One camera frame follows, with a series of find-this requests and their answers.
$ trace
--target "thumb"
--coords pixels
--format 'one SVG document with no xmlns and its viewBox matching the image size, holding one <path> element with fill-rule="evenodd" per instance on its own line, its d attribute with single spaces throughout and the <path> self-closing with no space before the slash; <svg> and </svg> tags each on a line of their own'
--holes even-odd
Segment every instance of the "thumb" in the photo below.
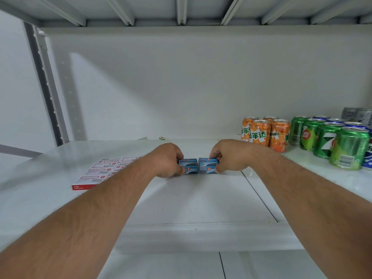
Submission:
<svg viewBox="0 0 372 279">
<path fill-rule="evenodd" d="M 185 168 L 183 168 L 180 165 L 177 165 L 176 173 L 175 174 L 182 175 L 182 174 L 185 174 L 185 172 L 186 172 L 186 169 Z"/>
<path fill-rule="evenodd" d="M 225 163 L 224 159 L 221 158 L 220 159 L 220 162 L 216 165 L 216 172 L 217 173 L 222 173 L 224 171 L 226 171 L 228 168 L 227 168 L 227 164 Z"/>
</svg>

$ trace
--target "white wall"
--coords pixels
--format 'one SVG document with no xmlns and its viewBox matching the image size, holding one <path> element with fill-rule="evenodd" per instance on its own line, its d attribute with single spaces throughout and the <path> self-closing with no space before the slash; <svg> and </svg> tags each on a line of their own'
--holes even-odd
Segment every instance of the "white wall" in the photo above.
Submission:
<svg viewBox="0 0 372 279">
<path fill-rule="evenodd" d="M 55 147 L 22 22 L 0 11 L 0 144 Z M 0 173 L 28 158 L 0 154 Z"/>
<path fill-rule="evenodd" d="M 369 25 L 47 33 L 74 140 L 218 137 L 246 115 L 338 117 L 372 102 Z"/>
</svg>

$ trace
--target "person's right arm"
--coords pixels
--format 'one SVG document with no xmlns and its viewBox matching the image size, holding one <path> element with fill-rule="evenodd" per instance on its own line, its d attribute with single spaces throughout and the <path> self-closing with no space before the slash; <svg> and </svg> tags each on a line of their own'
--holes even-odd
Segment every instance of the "person's right arm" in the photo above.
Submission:
<svg viewBox="0 0 372 279">
<path fill-rule="evenodd" d="M 329 279 L 372 278 L 372 203 L 258 144 L 221 140 L 210 157 L 218 173 L 258 174 Z"/>
</svg>

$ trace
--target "orange can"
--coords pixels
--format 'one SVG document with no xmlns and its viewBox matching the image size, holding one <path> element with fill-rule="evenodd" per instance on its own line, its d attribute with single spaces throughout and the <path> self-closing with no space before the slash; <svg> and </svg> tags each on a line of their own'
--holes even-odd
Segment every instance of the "orange can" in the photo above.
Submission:
<svg viewBox="0 0 372 279">
<path fill-rule="evenodd" d="M 243 119 L 243 125 L 241 127 L 241 140 L 245 142 L 249 142 L 250 140 L 250 132 L 251 132 L 251 127 L 250 125 L 252 122 L 258 119 L 258 117 L 253 117 L 253 116 L 246 116 Z"/>
<path fill-rule="evenodd" d="M 275 117 L 275 116 L 266 116 L 263 118 L 264 120 L 266 121 L 270 121 L 270 123 L 272 123 L 275 119 L 279 119 L 279 117 Z"/>
<path fill-rule="evenodd" d="M 270 121 L 255 119 L 251 125 L 252 142 L 263 146 L 269 145 Z"/>
<path fill-rule="evenodd" d="M 291 124 L 284 119 L 275 119 L 271 124 L 269 147 L 277 152 L 287 149 Z"/>
</svg>

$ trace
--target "skin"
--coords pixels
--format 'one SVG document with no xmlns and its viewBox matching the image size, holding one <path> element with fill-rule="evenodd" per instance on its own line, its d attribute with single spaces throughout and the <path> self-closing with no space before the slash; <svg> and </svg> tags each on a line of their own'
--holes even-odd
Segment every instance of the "skin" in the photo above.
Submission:
<svg viewBox="0 0 372 279">
<path fill-rule="evenodd" d="M 370 202 L 261 145 L 222 140 L 210 157 L 219 173 L 258 174 L 328 278 L 370 278 Z M 1 278 L 96 278 L 150 181 L 184 173 L 180 158 L 176 145 L 161 145 L 59 208 L 0 254 Z"/>
</svg>

